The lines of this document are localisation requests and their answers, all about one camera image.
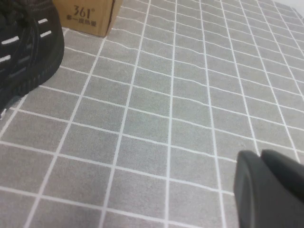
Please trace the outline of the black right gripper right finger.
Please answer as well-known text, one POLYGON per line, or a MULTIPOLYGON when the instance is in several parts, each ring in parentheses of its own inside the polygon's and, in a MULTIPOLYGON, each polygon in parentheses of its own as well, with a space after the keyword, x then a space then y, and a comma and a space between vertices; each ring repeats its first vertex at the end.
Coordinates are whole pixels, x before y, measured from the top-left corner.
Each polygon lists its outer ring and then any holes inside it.
POLYGON ((271 149, 262 150, 261 159, 276 179, 298 199, 304 198, 304 166, 271 149))

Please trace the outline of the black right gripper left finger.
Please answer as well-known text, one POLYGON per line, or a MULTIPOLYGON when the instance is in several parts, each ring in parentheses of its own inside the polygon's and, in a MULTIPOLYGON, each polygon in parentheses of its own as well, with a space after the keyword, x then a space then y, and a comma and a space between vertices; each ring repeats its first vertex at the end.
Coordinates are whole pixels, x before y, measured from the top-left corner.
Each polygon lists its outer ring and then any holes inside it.
POLYGON ((239 226, 302 228, 304 199, 290 193, 260 156, 246 150, 237 156, 234 195, 239 226))

